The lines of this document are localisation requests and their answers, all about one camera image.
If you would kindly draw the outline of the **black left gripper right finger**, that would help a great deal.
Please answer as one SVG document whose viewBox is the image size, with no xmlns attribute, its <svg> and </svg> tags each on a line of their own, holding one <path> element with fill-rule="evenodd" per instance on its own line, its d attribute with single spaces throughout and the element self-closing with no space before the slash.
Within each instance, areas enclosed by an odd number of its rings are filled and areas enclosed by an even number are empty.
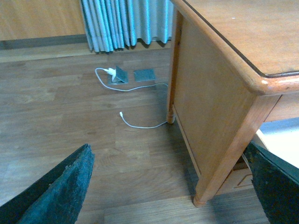
<svg viewBox="0 0 299 224">
<path fill-rule="evenodd" d="M 299 169 L 254 142 L 245 149 L 252 183 L 271 224 L 299 222 Z"/>
</svg>

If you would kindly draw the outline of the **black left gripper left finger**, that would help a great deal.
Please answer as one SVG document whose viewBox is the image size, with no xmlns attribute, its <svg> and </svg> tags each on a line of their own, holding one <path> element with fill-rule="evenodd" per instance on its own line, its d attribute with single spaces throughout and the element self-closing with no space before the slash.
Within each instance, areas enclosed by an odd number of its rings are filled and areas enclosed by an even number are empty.
<svg viewBox="0 0 299 224">
<path fill-rule="evenodd" d="M 2 224 L 73 224 L 89 187 L 94 164 L 84 144 L 23 192 L 0 207 Z"/>
</svg>

